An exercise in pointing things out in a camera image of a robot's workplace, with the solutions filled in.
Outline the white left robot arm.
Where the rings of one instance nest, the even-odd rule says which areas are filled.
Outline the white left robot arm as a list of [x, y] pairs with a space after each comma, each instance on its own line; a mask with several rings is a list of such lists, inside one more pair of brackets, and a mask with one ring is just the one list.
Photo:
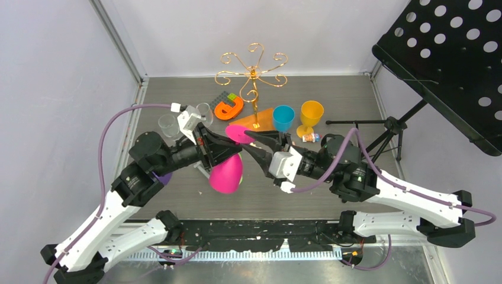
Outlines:
[[174, 146], [160, 134], [141, 134], [129, 154], [132, 162], [102, 191], [101, 203], [91, 216], [65, 241], [41, 250], [57, 283], [98, 283], [117, 262], [137, 250], [165, 242], [176, 244], [182, 224], [171, 211], [161, 211], [146, 225], [115, 240], [111, 234], [143, 208], [170, 175], [196, 162], [214, 167], [236, 157], [241, 146], [202, 124], [195, 127], [195, 140], [183, 138]]

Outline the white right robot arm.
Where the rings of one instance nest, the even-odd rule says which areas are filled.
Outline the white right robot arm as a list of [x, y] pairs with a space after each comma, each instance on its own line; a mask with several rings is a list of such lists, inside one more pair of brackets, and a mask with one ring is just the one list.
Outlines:
[[439, 193], [403, 181], [363, 159], [363, 151], [349, 139], [329, 134], [315, 152], [291, 144], [285, 133], [254, 132], [245, 136], [267, 146], [266, 150], [244, 145], [268, 178], [286, 193], [300, 193], [297, 176], [328, 183], [342, 202], [368, 202], [394, 208], [372, 214], [341, 213], [338, 235], [346, 243], [373, 235], [423, 235], [436, 246], [460, 248], [475, 238], [475, 224], [464, 213], [472, 205], [467, 191]]

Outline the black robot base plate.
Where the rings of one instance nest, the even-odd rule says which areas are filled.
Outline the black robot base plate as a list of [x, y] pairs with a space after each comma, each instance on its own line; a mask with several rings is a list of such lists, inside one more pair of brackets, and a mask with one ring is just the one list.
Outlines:
[[212, 252], [269, 252], [284, 244], [291, 252], [312, 252], [374, 243], [375, 236], [359, 237], [336, 220], [182, 220], [161, 241], [165, 246]]

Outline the pink plastic wine glass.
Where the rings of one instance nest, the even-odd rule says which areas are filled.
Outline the pink plastic wine glass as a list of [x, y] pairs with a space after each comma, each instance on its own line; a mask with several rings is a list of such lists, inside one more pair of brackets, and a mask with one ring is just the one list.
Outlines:
[[[225, 132], [228, 138], [232, 139], [237, 145], [250, 144], [254, 142], [244, 132], [249, 130], [242, 125], [229, 125]], [[238, 190], [243, 178], [243, 162], [240, 154], [233, 154], [230, 158], [221, 164], [213, 167], [208, 178], [210, 186], [217, 192], [223, 194], [232, 194]]]

